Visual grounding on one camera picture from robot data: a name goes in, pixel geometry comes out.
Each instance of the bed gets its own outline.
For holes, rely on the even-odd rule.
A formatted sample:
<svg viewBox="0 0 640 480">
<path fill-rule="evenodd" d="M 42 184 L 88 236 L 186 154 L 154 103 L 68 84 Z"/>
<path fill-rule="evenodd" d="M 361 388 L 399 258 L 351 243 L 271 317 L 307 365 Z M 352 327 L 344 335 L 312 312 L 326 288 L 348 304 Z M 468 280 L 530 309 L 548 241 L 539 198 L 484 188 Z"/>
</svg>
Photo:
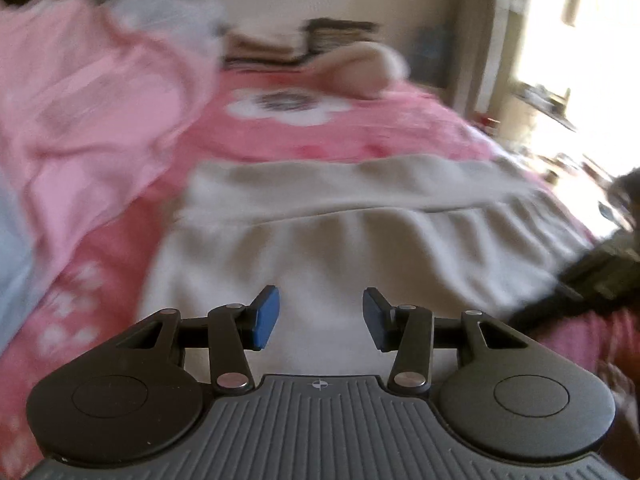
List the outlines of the bed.
<svg viewBox="0 0 640 480">
<path fill-rule="evenodd" d="M 146 181 L 137 182 L 137 191 L 123 202 L 126 208 L 112 208 L 83 225 L 86 235 L 66 246 L 72 248 L 68 258 L 57 260 L 64 261 L 59 272 L 52 267 L 56 272 L 51 271 L 43 299 L 0 356 L 4 476 L 20 478 L 41 458 L 24 413 L 33 385 L 134 321 L 164 232 L 164 205 L 180 195 L 201 161 L 359 162 L 412 153 L 489 160 L 501 153 L 436 97 L 409 83 L 396 85 L 383 100 L 367 102 L 307 89 L 300 74 L 223 72 L 211 77 L 216 79 L 214 97 L 184 113 L 197 120 L 185 120 L 190 126 L 184 128 L 172 126 L 175 145 L 167 152 L 167 167 L 154 166 Z M 547 343 L 577 359 L 580 352 L 566 347 L 562 330 L 576 329 L 556 327 L 545 335 Z M 604 344 L 594 355 L 602 355 Z M 592 360 L 581 364 L 594 366 Z"/>
</svg>

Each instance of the pink clothing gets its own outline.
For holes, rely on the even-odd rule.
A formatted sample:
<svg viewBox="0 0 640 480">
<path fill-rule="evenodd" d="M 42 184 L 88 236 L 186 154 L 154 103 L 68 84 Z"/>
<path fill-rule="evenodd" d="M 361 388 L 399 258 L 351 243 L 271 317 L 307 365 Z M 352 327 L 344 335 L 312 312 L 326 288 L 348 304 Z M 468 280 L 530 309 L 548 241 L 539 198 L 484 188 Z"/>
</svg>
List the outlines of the pink clothing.
<svg viewBox="0 0 640 480">
<path fill-rule="evenodd" d="M 0 357 L 0 376 L 10 378 L 0 383 L 0 474 L 18 478 L 41 457 L 24 415 L 31 387 L 133 321 L 162 236 L 161 203 L 184 188 L 199 161 L 357 161 L 402 153 L 462 160 L 488 159 L 495 153 L 487 138 L 411 85 L 398 85 L 384 100 L 361 102 L 297 91 L 302 78 L 223 74 L 220 94 L 180 136 L 169 171 L 119 218 L 84 237 L 39 309 Z M 287 91 L 273 96 L 260 91 L 265 88 Z"/>
<path fill-rule="evenodd" d="M 0 52 L 0 161 L 50 283 L 168 167 L 214 63 L 123 30 L 88 0 L 0 10 Z"/>
</svg>

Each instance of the silver screw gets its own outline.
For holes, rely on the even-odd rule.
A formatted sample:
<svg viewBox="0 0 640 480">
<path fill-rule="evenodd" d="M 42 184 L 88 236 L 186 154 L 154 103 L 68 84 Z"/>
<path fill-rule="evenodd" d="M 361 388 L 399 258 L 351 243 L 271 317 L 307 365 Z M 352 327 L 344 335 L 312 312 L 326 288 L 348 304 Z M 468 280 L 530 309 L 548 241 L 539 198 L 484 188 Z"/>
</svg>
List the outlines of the silver screw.
<svg viewBox="0 0 640 480">
<path fill-rule="evenodd" d="M 394 377 L 394 382 L 404 388 L 419 388 L 427 382 L 427 379 L 418 372 L 400 372 Z"/>
<path fill-rule="evenodd" d="M 226 388 L 227 390 L 237 390 L 238 388 L 244 388 L 249 384 L 249 378 L 244 374 L 237 372 L 229 372 L 220 375 L 216 379 L 216 383 L 220 388 Z"/>
</svg>

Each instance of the gray ribbed surface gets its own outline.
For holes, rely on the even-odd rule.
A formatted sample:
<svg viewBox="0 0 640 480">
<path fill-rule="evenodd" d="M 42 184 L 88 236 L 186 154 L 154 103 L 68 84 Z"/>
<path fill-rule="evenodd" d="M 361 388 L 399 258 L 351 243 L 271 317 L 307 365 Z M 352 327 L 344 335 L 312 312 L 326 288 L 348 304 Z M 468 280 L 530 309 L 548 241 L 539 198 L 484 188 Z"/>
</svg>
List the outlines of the gray ribbed surface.
<svg viewBox="0 0 640 480">
<path fill-rule="evenodd" d="M 268 376 L 214 403 L 198 431 L 147 463 L 81 470 L 45 460 L 30 480 L 621 480 L 590 455 L 573 465 L 504 465 L 463 447 L 426 402 L 374 377 Z"/>
</svg>

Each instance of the triangular cutout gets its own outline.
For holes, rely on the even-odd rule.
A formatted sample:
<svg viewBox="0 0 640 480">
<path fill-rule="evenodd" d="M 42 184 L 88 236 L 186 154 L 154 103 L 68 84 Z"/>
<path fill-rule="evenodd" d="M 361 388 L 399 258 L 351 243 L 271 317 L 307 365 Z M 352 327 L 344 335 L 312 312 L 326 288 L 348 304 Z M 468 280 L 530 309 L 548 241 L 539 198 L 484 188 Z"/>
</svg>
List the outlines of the triangular cutout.
<svg viewBox="0 0 640 480">
<path fill-rule="evenodd" d="M 119 348 L 153 348 L 156 346 L 161 330 L 162 322 L 154 321 L 128 336 L 124 341 L 118 343 L 117 346 Z"/>
<path fill-rule="evenodd" d="M 492 323 L 481 322 L 480 331 L 484 337 L 487 347 L 492 350 L 505 350 L 509 348 L 526 348 L 524 341 L 500 330 Z"/>
</svg>

